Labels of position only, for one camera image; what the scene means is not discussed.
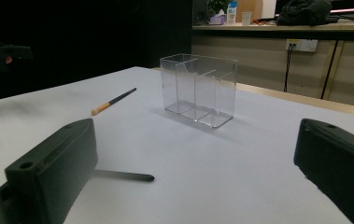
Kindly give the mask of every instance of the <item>cable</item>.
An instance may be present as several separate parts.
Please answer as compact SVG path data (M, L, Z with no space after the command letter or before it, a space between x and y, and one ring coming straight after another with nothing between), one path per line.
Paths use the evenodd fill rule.
M285 72L285 80L284 80L284 92L287 92L287 83L288 83L288 73L290 72L290 56L292 54L293 48L295 47L295 44L290 44L288 47L288 53L287 53L287 71Z

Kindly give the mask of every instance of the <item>white table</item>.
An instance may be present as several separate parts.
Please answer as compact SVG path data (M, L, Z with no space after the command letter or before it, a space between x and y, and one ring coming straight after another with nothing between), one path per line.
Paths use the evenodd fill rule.
M163 109L159 71L133 67L0 100L4 169L65 124L92 117L97 168L154 182L94 177L65 223L350 223L293 164L302 118L354 133L354 115L237 90L234 118L211 129Z

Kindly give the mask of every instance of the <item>clear acrylic box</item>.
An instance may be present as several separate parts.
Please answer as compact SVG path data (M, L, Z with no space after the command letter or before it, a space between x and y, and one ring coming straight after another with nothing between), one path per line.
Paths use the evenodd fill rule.
M232 119L237 63L191 54L161 58L165 110L212 128Z

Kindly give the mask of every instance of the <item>finger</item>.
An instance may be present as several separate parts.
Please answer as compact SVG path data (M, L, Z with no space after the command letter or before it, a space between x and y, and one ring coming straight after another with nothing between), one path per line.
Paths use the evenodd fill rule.
M13 61L13 59L10 57L10 56L7 56L6 58L5 58L5 62L6 63L11 63Z
M11 63L11 61L13 61L13 59L10 56L7 56L5 58L5 60L6 60L6 63Z

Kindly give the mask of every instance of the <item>electrical outlet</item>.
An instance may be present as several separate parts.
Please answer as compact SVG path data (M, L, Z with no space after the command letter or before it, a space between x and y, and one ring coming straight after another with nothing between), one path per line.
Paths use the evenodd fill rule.
M290 45L294 45L292 50L300 50L301 47L301 40L300 39L287 39L287 45L285 46L285 49L290 49Z
M300 51L316 52L318 40L302 39Z

